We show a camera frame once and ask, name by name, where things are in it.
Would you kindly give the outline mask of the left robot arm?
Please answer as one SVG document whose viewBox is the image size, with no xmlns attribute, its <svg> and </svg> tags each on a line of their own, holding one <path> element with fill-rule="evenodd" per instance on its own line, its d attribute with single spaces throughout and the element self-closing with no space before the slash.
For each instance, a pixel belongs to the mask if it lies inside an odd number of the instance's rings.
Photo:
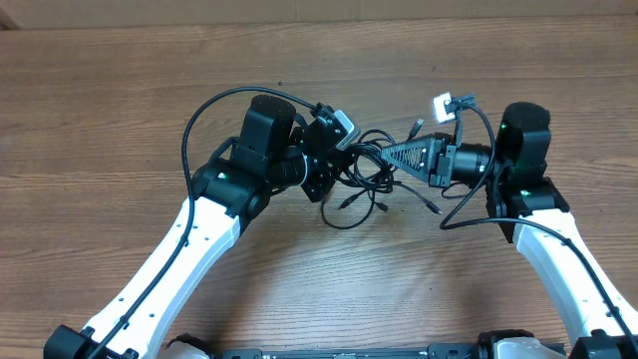
<svg viewBox="0 0 638 359">
<path fill-rule="evenodd" d="M 131 281 L 83 329 L 59 326 L 44 357 L 156 357 L 205 274 L 275 192 L 299 185 L 311 201 L 322 200 L 359 130 L 323 104 L 309 108 L 313 121 L 306 123 L 298 103 L 272 91 L 255 96 L 239 136 L 186 175 L 188 195 L 172 227 Z"/>
</svg>

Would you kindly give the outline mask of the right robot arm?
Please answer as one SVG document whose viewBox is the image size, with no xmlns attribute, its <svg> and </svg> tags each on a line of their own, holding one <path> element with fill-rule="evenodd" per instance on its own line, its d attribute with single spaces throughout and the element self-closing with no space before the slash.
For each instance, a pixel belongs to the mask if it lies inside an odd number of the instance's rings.
<svg viewBox="0 0 638 359">
<path fill-rule="evenodd" d="M 466 185 L 486 191 L 488 216 L 542 281 L 565 326 L 573 358 L 634 358 L 637 311 L 615 288 L 577 228 L 570 207 L 546 176 L 550 112 L 540 105 L 508 105 L 489 145 L 462 141 L 461 113 L 477 107 L 458 99 L 437 107 L 453 134 L 431 134 L 390 145 L 381 157 L 433 187 Z"/>
</svg>

